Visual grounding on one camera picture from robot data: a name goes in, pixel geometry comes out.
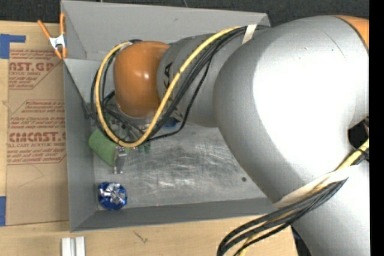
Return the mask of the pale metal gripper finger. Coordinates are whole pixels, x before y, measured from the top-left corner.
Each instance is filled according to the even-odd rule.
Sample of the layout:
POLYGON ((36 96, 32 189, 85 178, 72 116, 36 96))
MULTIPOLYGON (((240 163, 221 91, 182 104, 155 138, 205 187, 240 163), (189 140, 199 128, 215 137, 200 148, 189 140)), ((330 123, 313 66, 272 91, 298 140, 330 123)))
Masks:
POLYGON ((122 174, 127 158, 127 151, 125 147, 117 146, 113 156, 113 172, 114 174, 122 174))

